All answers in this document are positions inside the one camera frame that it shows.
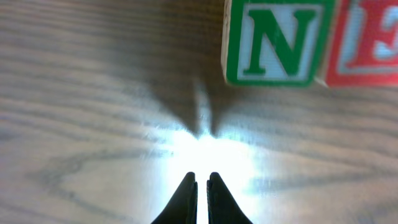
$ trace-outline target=tabletop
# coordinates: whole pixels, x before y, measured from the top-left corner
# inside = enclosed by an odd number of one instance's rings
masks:
[[[253,223],[396,223],[398,89],[233,88],[220,0],[0,2],[0,223],[150,223],[220,173]]]

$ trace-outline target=block face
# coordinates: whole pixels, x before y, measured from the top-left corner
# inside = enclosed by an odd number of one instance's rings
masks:
[[[343,0],[325,81],[398,84],[398,0]]]
[[[234,0],[227,81],[305,86],[322,58],[331,0]]]

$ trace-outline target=block's side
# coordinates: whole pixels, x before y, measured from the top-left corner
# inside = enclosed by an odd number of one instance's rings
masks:
[[[338,15],[340,13],[341,3],[343,0],[336,0],[335,2],[335,10],[333,11],[333,17],[331,18],[330,28],[328,31],[328,37],[326,40],[325,51],[322,55],[322,62],[320,64],[320,68],[318,69],[317,75],[315,76],[315,81],[323,86],[328,86],[326,83],[326,76],[328,74],[329,69],[329,61],[331,57],[331,51],[333,50],[333,43],[336,33],[336,27],[338,22]]]
[[[224,79],[226,80],[226,69],[228,59],[229,30],[231,25],[231,6],[232,0],[225,0],[224,5],[224,26],[223,26],[223,44],[221,46],[221,66],[223,68]]]

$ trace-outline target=green block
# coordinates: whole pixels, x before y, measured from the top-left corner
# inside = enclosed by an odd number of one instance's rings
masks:
[[[227,83],[309,85],[334,7],[335,0],[226,0],[221,63]]]

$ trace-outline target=green border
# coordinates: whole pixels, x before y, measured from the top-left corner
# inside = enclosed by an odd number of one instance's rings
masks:
[[[244,3],[270,3],[270,4],[323,4],[324,13],[319,30],[319,38],[313,55],[310,67],[310,75],[303,82],[281,82],[281,81],[254,81],[238,80],[238,60],[239,49],[241,45],[241,28],[243,18]],[[335,0],[232,0],[231,8],[231,27],[229,32],[228,58],[227,58],[227,82],[232,85],[254,85],[254,86],[301,86],[305,87],[312,83],[317,68],[320,66],[320,60],[323,58],[323,51],[326,47],[328,31],[330,27]]]

